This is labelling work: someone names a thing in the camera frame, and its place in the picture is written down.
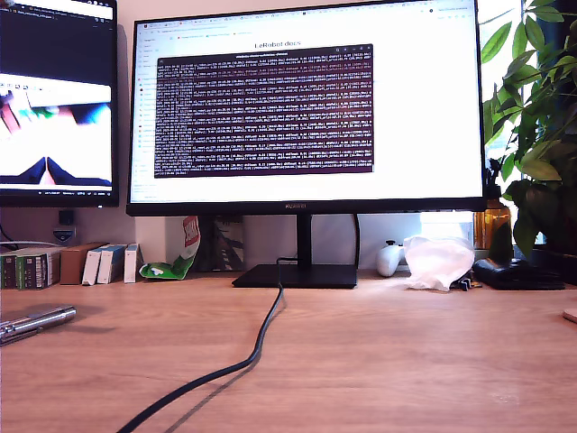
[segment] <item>monitor stand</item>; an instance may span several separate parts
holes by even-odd
[[[352,289],[357,284],[353,264],[313,264],[312,215],[297,214],[297,264],[280,266],[280,281],[287,288]],[[233,281],[234,287],[277,287],[279,266],[259,264]]]

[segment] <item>wall socket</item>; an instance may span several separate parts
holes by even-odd
[[[66,244],[76,237],[76,228],[74,226],[60,226],[52,229],[54,237],[59,240],[60,243]]]

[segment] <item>game controller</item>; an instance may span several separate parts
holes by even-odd
[[[405,258],[405,249],[387,241],[387,246],[377,253],[377,272],[383,277],[390,277],[397,270],[398,263]]]

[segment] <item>secondary monitor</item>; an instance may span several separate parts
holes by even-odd
[[[135,23],[127,212],[484,208],[476,6]]]
[[[0,6],[0,206],[118,206],[116,2]]]

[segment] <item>huawei logo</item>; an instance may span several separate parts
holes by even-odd
[[[287,203],[285,209],[306,209],[307,205],[305,203]]]

